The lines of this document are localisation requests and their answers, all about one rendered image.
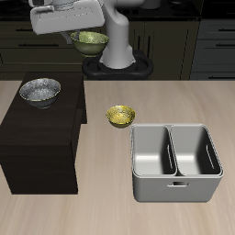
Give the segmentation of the dark kitchen cupboards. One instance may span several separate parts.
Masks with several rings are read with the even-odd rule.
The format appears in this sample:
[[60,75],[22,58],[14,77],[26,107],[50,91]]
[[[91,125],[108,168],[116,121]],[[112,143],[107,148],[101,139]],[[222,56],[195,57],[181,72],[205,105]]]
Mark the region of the dark kitchen cupboards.
[[[118,8],[129,21],[129,45],[153,63],[147,80],[186,80],[191,71],[198,22],[192,0],[166,0],[174,16],[160,9]],[[86,58],[67,45],[61,32],[37,35],[28,0],[0,0],[0,80],[21,80],[26,73],[82,73]],[[106,35],[106,25],[80,31]]]

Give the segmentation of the green bowl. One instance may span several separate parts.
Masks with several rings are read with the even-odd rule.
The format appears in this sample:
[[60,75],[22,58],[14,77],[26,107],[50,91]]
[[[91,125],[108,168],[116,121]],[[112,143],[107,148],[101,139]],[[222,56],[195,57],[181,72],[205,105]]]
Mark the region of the green bowl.
[[70,35],[73,46],[85,57],[95,57],[100,54],[109,42],[109,37],[105,34],[80,31],[79,40],[74,39],[76,32]]

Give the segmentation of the dark wooden cabinet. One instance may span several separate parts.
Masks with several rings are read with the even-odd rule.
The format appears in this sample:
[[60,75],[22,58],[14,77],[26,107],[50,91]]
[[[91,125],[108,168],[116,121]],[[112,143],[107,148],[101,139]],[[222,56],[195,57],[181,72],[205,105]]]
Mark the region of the dark wooden cabinet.
[[0,124],[0,166],[14,195],[75,195],[80,127],[87,122],[81,73],[27,73],[24,81],[51,78],[62,89],[46,109],[16,95]]

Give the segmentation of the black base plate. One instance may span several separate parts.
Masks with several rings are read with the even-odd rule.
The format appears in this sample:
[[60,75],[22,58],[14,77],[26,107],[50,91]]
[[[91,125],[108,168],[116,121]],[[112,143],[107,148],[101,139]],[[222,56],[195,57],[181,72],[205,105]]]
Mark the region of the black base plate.
[[83,62],[83,73],[91,81],[146,81],[153,72],[153,63],[142,50],[134,50],[136,60],[124,69],[111,69],[100,62],[102,54],[86,58]]

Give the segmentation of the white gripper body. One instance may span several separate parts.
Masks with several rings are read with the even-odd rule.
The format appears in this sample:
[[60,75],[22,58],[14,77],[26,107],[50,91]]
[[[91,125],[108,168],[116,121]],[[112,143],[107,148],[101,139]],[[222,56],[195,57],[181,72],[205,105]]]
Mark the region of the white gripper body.
[[29,0],[30,21],[37,35],[101,27],[103,0]]

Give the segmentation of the yellow bowl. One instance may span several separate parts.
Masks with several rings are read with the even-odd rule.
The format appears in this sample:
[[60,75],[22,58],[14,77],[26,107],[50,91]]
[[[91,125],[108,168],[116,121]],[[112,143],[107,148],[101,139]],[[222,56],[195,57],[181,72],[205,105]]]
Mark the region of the yellow bowl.
[[106,118],[109,123],[120,129],[128,127],[135,117],[136,112],[130,106],[116,105],[110,107],[106,112]]

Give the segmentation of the black bowl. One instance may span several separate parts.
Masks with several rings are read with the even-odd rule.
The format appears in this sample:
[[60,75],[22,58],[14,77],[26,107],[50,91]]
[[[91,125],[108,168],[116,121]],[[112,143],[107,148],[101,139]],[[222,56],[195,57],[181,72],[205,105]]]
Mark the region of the black bowl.
[[61,84],[51,78],[39,78],[25,83],[19,95],[31,106],[45,109],[53,105],[61,91]]

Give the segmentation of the white two-bin basket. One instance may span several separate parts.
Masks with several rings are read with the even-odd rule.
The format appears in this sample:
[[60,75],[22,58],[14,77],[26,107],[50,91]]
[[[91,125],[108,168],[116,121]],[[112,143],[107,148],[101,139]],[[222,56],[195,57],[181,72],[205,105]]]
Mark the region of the white two-bin basket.
[[138,202],[207,202],[223,177],[203,124],[134,124],[130,146]]

